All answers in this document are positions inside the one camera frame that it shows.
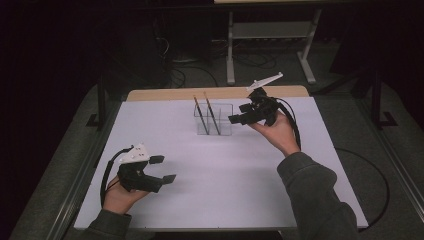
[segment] table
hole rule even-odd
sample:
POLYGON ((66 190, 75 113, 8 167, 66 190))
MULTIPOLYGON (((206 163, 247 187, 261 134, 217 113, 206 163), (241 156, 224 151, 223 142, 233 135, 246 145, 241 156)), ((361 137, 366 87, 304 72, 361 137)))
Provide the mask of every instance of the table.
MULTIPOLYGON (((358 226, 367 226, 314 99, 307 97, 301 86, 265 90, 291 104, 303 136, 303 151, 337 173, 337 195, 352 206, 358 226), (289 89, 296 90, 300 97, 294 97, 289 89)), ((146 231, 296 227, 289 198, 276 172, 282 159, 278 150, 260 134, 239 124, 233 125, 231 136, 196 134, 192 97, 195 94, 202 101, 203 91, 212 104, 233 104, 234 113, 237 106, 249 102, 239 98, 248 95, 244 88, 137 90, 129 94, 99 161, 76 228, 86 228, 100 210, 99 189, 107 161, 119 150, 140 141, 150 155, 165 156, 162 164, 146 167, 146 174, 156 177, 177 174, 177 177, 159 193, 149 194, 133 206, 129 212, 133 216, 130 227, 146 231)), ((111 175, 117 168, 116 163, 111 175)))

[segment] sleeve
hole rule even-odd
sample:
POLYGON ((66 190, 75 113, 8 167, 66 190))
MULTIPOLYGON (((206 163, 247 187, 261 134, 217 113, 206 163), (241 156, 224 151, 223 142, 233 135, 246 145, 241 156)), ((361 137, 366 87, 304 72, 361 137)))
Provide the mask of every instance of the sleeve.
POLYGON ((337 175, 302 152, 277 167, 286 186, 301 239, 358 239, 356 216, 334 192, 337 175))
POLYGON ((78 239, 122 240, 125 239, 130 222, 130 215, 120 215, 101 210, 97 218, 82 232, 78 239))

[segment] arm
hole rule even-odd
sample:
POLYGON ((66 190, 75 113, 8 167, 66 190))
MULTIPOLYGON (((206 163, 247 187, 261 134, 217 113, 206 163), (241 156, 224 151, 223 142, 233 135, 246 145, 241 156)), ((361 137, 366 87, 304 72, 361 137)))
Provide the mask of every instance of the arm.
POLYGON ((106 192, 103 209, 97 218, 78 237, 83 240, 121 240, 125 239, 131 216, 126 214, 135 202, 145 197, 148 192, 128 192, 115 177, 106 192))
POLYGON ((333 190, 336 174, 300 152, 288 119, 277 112, 272 126, 250 125, 286 158, 277 171, 290 197, 302 239, 358 239, 356 216, 333 190))

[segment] wire mesh pen holder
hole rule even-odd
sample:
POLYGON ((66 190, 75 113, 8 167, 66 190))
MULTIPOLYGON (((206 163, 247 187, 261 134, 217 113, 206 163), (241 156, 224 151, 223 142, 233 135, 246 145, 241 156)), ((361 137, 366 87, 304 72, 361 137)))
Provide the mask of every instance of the wire mesh pen holder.
POLYGON ((199 103, 199 109, 201 113, 197 106, 194 106, 197 135, 230 136, 232 134, 231 122, 228 119, 233 115, 232 104, 214 103, 210 104, 209 108, 208 104, 199 103))

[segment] pen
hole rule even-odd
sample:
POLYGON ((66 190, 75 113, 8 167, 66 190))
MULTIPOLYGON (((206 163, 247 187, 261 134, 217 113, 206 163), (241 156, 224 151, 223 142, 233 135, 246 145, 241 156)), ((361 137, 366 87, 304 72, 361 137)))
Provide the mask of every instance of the pen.
POLYGON ((209 135, 209 131, 208 131, 208 128, 206 127, 205 120, 203 120, 202 111, 200 110, 199 103, 197 102, 197 98, 194 95, 193 97, 194 97, 194 101, 196 102, 196 108, 197 108, 197 111, 199 112, 200 119, 202 119, 203 127, 205 128, 206 134, 209 135))
POLYGON ((215 124, 216 131, 218 132, 218 135, 221 135, 221 132, 219 131, 218 125, 216 124, 215 116, 213 115, 212 106, 209 103, 208 97, 206 96, 206 92, 203 92, 203 94, 205 95, 206 102, 208 103, 208 108, 209 108, 209 111, 211 112, 212 120, 213 120, 213 123, 215 124))

